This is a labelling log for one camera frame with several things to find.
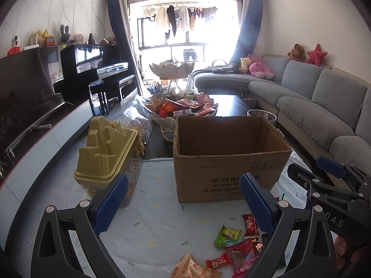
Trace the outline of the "dark red candy packet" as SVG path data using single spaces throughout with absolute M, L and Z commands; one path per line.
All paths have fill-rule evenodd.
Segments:
M 242 217 L 243 217 L 243 220 L 245 223 L 245 229 L 246 229 L 244 239 L 248 237 L 259 236 L 260 235 L 259 228 L 258 228 L 255 217 L 252 214 L 243 214 Z

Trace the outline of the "red hawthorn snack packet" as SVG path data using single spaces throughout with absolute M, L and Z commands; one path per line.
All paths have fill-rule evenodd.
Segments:
M 232 278 L 244 277 L 252 268 L 258 257 L 256 238 L 249 238 L 231 247 L 226 247 L 225 251 L 231 261 L 233 269 Z

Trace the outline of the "small red candy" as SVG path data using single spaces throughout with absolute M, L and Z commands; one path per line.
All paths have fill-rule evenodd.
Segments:
M 205 261 L 206 266 L 212 270 L 231 265 L 231 259 L 226 252 L 222 253 L 218 258 L 208 259 Z

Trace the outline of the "green candy packet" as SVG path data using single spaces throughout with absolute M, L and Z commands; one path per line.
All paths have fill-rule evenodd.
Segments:
M 239 241 L 240 236 L 241 230 L 223 225 L 214 241 L 214 246 L 219 249 L 231 247 Z

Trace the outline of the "brown cardboard box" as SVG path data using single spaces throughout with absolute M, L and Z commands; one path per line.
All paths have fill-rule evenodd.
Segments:
M 271 190 L 292 153 L 285 137 L 259 117 L 181 117 L 173 138 L 181 203 L 241 199 L 240 176 Z

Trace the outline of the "white tv cabinet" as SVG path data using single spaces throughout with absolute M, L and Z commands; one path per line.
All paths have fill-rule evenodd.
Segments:
M 1 248 L 4 249 L 14 217 L 22 201 L 41 172 L 67 141 L 93 116 L 89 102 L 84 102 L 52 126 L 20 159 L 1 186 Z

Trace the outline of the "orange snack packet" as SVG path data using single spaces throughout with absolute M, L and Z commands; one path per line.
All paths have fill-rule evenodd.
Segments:
M 190 253 L 187 253 L 173 269 L 170 278 L 220 278 L 223 274 L 198 264 Z

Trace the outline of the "black piano bench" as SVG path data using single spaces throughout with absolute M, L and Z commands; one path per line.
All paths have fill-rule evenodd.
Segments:
M 109 115 L 109 103 L 121 102 L 132 92 L 136 92 L 136 77 L 108 77 L 89 85 L 89 103 L 93 116 Z

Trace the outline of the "brown plush dog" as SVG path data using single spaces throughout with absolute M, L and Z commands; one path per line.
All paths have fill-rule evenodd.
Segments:
M 306 56 L 305 56 L 305 50 L 304 46 L 302 44 L 296 43 L 294 47 L 287 53 L 287 56 L 290 60 L 296 60 L 299 62 L 305 62 Z

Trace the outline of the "pink plush pig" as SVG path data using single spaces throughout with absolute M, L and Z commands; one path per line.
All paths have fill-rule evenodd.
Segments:
M 250 75 L 258 79 L 272 80 L 274 78 L 275 75 L 263 64 L 261 58 L 255 58 L 252 55 L 248 55 L 247 58 L 251 62 L 248 66 Z

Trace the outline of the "grey bag on sofa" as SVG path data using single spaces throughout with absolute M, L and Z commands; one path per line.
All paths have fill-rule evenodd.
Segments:
M 237 73 L 240 67 L 235 63 L 228 64 L 224 62 L 222 65 L 216 65 L 215 63 L 216 60 L 210 66 L 207 66 L 204 71 L 208 73 Z

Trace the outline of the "yellow plush toy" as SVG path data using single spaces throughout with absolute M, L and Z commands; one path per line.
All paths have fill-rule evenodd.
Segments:
M 251 63 L 252 62 L 248 57 L 240 58 L 240 67 L 238 69 L 238 72 L 242 74 L 248 73 Z

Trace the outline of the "white two-tier snack tray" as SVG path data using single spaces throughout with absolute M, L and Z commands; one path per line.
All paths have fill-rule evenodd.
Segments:
M 173 142 L 179 117 L 211 117 L 217 114 L 218 103 L 207 94 L 193 89 L 194 62 L 165 62 L 149 65 L 160 81 L 167 81 L 148 88 L 152 94 L 145 107 L 150 118 L 160 126 L 163 138 Z

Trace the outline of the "pink doll figure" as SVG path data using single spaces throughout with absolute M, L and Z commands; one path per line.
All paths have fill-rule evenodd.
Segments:
M 74 36 L 74 44 L 84 44 L 84 36 L 82 34 L 76 34 Z

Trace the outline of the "left blue curtain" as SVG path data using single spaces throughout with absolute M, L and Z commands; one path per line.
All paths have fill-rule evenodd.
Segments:
M 143 80 L 136 61 L 131 39 L 127 0 L 106 0 L 109 22 L 122 58 L 136 77 L 138 94 L 143 96 Z

